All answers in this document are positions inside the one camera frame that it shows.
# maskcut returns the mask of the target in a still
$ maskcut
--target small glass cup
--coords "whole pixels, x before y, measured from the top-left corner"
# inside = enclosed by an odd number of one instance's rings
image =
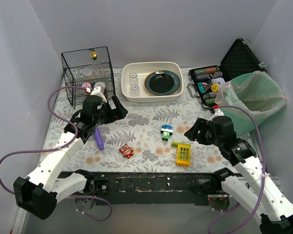
[[[129,74],[129,85],[139,84],[138,75],[135,72]]]
[[[86,82],[93,81],[96,78],[96,74],[93,72],[91,68],[83,69],[83,76]]]
[[[132,84],[130,86],[130,95],[132,97],[138,97],[138,96],[140,96],[140,90],[139,90],[139,85],[138,84]]]

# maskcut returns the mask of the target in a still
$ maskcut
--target dark plate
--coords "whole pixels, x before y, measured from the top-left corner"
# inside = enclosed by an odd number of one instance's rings
[[[145,79],[146,90],[157,96],[171,95],[180,86],[179,77],[167,70],[161,70],[149,74]]]

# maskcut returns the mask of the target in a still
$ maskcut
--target black wire cage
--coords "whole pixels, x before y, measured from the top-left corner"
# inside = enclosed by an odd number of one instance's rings
[[[106,46],[63,52],[61,58],[65,85],[82,86],[82,84],[86,82],[83,76],[83,70],[86,68],[92,68],[92,58],[90,57],[90,54],[93,50],[97,53],[97,58],[100,60],[104,72],[100,76],[97,76],[96,79],[88,80],[87,82],[105,83],[107,99],[111,100],[112,96],[116,94],[112,64]],[[73,88],[66,89],[66,94],[67,99],[73,108],[76,108],[76,105],[81,105],[85,97],[88,95],[84,90]]]

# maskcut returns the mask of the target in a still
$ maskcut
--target green plastic bag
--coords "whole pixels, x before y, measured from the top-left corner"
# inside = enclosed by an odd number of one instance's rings
[[[256,71],[238,76],[219,88],[215,102],[220,106],[233,105],[250,113],[257,125],[277,113],[287,104],[281,87],[265,72]],[[238,136],[255,129],[250,118],[233,108],[221,109],[233,121]]]

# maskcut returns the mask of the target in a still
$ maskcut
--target yellow toy block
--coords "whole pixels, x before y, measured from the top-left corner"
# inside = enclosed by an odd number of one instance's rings
[[[173,142],[171,146],[177,147],[176,165],[188,167],[190,165],[191,145]]]

